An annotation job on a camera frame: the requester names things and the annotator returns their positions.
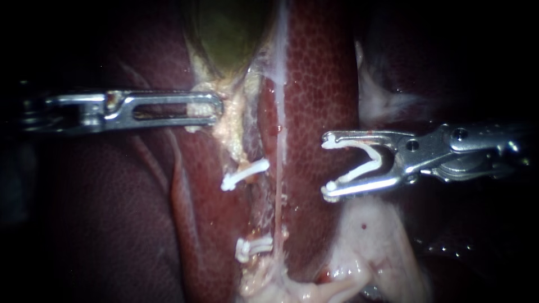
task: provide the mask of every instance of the metal jaw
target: metal jaw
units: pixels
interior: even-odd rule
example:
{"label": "metal jaw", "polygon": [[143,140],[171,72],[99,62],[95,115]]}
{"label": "metal jaw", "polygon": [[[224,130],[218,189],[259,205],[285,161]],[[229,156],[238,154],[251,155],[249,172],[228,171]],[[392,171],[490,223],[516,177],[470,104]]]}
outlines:
{"label": "metal jaw", "polygon": [[411,184],[421,174],[444,182],[505,176],[512,173],[514,167],[506,163],[503,156],[507,152],[518,152],[519,138],[528,130],[524,125],[444,124],[424,136],[394,131],[330,131],[322,136],[322,146],[330,141],[343,146],[354,146],[351,143],[358,142],[381,145],[390,149],[395,159],[384,175],[346,182],[339,178],[330,181],[321,191],[326,201],[337,202],[403,183]]}
{"label": "metal jaw", "polygon": [[[223,104],[214,94],[185,91],[78,91],[26,102],[30,104],[18,121],[17,131],[30,136],[212,125],[223,112]],[[167,111],[159,114],[159,105],[168,107]]]}

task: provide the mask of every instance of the surgical clip applier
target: surgical clip applier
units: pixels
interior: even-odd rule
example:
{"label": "surgical clip applier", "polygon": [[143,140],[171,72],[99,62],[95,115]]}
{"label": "surgical clip applier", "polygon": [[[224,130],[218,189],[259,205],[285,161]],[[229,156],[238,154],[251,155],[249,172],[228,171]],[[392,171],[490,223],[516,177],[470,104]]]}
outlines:
{"label": "surgical clip applier", "polygon": [[414,183],[421,174],[435,176],[444,182],[481,176],[503,177],[515,170],[505,156],[519,154],[521,138],[530,132],[531,128],[524,124],[492,123],[443,124],[424,136],[384,130],[330,131],[322,136],[322,146],[344,146],[346,142],[380,145],[390,149],[395,158],[391,169],[381,176],[330,181],[321,191],[326,201],[337,202],[403,183]]}

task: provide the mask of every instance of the clip applier jaw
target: clip applier jaw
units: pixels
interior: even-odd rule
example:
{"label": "clip applier jaw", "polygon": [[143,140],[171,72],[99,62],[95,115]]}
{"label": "clip applier jaw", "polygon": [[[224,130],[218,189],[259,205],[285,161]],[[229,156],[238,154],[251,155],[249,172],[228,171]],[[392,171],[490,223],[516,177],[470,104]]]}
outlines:
{"label": "clip applier jaw", "polygon": [[[330,131],[322,136],[322,147],[361,148],[371,161],[363,163],[321,188],[328,202],[414,183],[420,174],[444,182],[465,181],[481,176],[502,177],[514,171],[504,158],[518,152],[519,139],[529,129],[522,125],[443,124],[424,136],[395,131]],[[390,149],[395,158],[391,169],[381,175],[360,178],[380,168],[382,157],[371,145]]]}

